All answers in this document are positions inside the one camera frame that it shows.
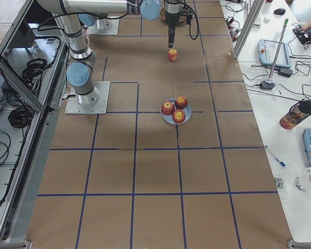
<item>blue joint cap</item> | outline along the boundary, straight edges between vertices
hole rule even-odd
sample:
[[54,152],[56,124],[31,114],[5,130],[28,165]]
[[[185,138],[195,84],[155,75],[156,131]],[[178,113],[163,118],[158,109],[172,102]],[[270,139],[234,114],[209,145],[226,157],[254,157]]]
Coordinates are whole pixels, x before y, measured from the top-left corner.
[[88,67],[83,63],[75,62],[67,69],[67,78],[74,87],[83,86],[90,77]]
[[148,20],[156,19],[160,14],[160,0],[144,0],[140,6],[140,13]]
[[93,26],[96,20],[89,14],[78,14],[79,20],[86,26]]

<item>keyboard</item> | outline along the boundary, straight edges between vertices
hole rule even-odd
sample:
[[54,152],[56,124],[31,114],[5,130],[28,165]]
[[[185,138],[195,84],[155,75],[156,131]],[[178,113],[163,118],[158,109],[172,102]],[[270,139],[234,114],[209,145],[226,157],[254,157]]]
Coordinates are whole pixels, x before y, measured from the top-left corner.
[[[247,0],[247,16],[249,15],[254,2],[255,0]],[[261,26],[261,19],[260,19],[260,13],[258,13],[255,23],[253,24],[253,27],[260,28],[260,26]]]

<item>gray floor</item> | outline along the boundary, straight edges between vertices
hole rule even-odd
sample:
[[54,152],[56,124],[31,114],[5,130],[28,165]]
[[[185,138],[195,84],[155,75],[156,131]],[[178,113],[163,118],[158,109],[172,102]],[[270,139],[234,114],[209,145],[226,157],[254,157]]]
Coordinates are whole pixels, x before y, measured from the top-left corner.
[[311,18],[311,0],[294,0],[288,5],[298,22],[306,22]]

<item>black lid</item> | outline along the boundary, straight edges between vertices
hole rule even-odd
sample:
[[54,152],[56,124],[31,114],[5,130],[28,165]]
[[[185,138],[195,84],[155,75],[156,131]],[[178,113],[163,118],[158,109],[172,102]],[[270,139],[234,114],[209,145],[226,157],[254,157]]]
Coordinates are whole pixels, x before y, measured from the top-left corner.
[[311,113],[311,100],[304,100],[299,104],[299,110],[302,113],[310,114]]

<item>bottle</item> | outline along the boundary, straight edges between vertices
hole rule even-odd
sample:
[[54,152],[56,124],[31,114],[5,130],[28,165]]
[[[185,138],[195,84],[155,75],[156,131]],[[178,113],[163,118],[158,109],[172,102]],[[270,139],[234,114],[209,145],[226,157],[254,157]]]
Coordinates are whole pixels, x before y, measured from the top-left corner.
[[287,114],[280,119],[280,125],[291,130],[311,115],[311,100],[301,100],[293,105]]

